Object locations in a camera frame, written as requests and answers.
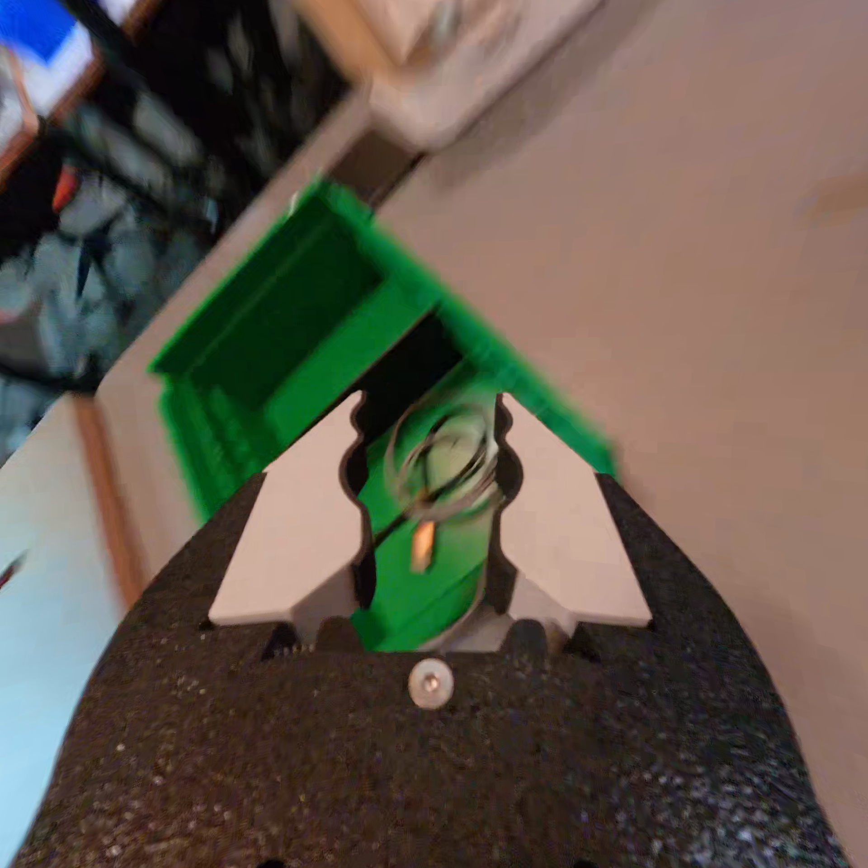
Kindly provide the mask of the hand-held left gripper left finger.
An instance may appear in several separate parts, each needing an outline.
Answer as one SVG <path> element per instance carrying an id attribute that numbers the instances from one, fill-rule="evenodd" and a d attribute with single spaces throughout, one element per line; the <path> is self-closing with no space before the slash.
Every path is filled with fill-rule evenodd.
<path id="1" fill-rule="evenodd" d="M 359 608 L 356 573 L 371 553 L 371 522 L 351 484 L 366 479 L 351 392 L 266 467 L 255 505 L 208 612 L 216 626 L 289 623 L 318 630 Z"/>

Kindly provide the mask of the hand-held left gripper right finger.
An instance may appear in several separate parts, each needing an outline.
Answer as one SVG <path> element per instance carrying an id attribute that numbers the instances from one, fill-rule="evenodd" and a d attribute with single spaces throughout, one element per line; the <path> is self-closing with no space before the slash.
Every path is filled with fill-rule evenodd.
<path id="1" fill-rule="evenodd" d="M 507 393 L 496 399 L 495 441 L 494 612 L 556 630 L 647 627 L 652 613 L 592 467 Z"/>

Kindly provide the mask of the black bin divider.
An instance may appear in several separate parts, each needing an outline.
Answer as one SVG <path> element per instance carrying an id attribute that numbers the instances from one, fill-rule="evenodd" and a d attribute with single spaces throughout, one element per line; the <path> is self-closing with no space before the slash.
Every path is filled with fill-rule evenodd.
<path id="1" fill-rule="evenodd" d="M 462 361 L 462 352 L 437 314 L 419 320 L 353 384 L 353 390 L 363 394 L 355 421 L 365 444 L 389 432 Z"/>

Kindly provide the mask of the green plastic bin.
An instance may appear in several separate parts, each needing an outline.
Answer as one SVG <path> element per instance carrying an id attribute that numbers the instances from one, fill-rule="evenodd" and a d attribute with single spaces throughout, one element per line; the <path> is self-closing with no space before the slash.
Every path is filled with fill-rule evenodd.
<path id="1" fill-rule="evenodd" d="M 243 483 L 343 401 L 353 384 L 430 313 L 463 354 L 394 427 L 365 445 L 361 503 L 374 537 L 377 584 L 359 580 L 350 616 L 363 646 L 410 650 L 466 614 L 483 579 L 492 507 L 439 519 L 432 566 L 410 578 L 409 518 L 387 481 L 387 439 L 458 432 L 470 404 L 495 421 L 499 394 L 519 403 L 596 472 L 617 476 L 613 443 L 565 401 L 512 344 L 396 240 L 340 184 L 321 179 L 266 233 L 150 365 L 160 412 L 191 500 L 210 519 Z"/>

